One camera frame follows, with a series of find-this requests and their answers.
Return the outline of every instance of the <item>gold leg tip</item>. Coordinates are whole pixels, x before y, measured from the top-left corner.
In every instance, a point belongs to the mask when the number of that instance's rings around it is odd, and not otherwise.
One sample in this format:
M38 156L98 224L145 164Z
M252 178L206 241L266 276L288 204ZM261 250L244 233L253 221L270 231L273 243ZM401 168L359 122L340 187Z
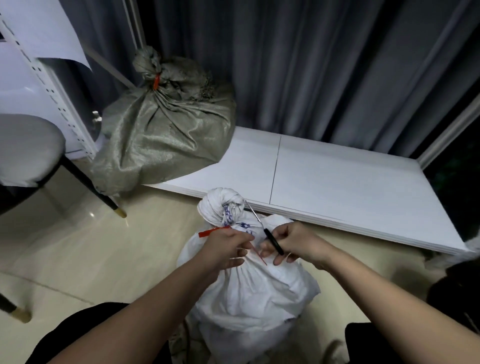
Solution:
M127 213L125 211L123 211L120 207L117 208L116 210L114 210L115 213L120 216L121 218L126 218L127 217Z
M30 322L32 319L32 314L20 307L17 307L15 311L10 312L10 316L16 318L19 321L22 321L24 324Z

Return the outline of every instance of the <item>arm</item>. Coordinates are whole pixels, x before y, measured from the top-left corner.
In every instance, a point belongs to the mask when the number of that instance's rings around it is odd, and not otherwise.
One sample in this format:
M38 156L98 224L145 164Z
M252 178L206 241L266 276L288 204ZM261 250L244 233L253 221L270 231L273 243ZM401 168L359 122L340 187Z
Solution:
M243 263L239 257L247 254L251 240L250 234L233 229L212 232L193 259L68 346L50 364L151 363L219 271Z
M427 305L386 280L359 260L316 236L299 222L277 227L273 234L290 255L328 271L365 315L375 324L390 345L407 363L478 363L480 337L440 311ZM262 256L273 247L262 243Z

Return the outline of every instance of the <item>scissors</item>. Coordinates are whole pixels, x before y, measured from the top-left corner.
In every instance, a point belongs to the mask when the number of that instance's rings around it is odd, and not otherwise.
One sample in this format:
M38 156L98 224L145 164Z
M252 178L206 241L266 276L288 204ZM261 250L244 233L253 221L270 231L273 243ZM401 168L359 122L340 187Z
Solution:
M270 240L270 242L272 243L272 245L274 246L274 248L276 249L276 251L280 254L280 255L283 255L285 254L285 252L283 251L282 247L280 246L280 244L276 241L275 237L273 236L273 234L270 232L269 229L267 229L264 224L260 221L260 219L258 218L257 214L255 213L255 211L253 210L252 206L250 206L250 204L248 203L247 200L245 200L245 203L247 204L247 206L249 207L250 211L253 212L253 214L255 215L255 217L257 218L258 222L260 222L262 228L264 229L264 233L265 235L267 236L267 239Z

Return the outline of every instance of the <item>black scissors handle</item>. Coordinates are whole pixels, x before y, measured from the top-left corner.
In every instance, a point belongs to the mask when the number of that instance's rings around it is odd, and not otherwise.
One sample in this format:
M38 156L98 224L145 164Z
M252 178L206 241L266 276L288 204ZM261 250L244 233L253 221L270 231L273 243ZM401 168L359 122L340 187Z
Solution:
M275 237L273 236L273 234L270 232L269 229L265 228L264 229L264 233L265 235L267 236L267 239L270 240L270 242L272 243L273 247L276 249L276 251L280 254L280 255L283 255L285 254L285 252L283 251L282 247L280 246L280 244L276 241Z

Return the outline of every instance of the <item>person's left hand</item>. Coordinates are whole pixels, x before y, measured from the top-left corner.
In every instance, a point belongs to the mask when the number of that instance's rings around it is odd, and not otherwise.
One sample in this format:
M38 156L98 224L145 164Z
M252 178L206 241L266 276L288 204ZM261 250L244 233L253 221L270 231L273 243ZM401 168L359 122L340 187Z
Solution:
M247 249L253 248L253 235L235 229L218 229L213 231L195 256L200 264L211 272L238 267L243 264L242 257Z

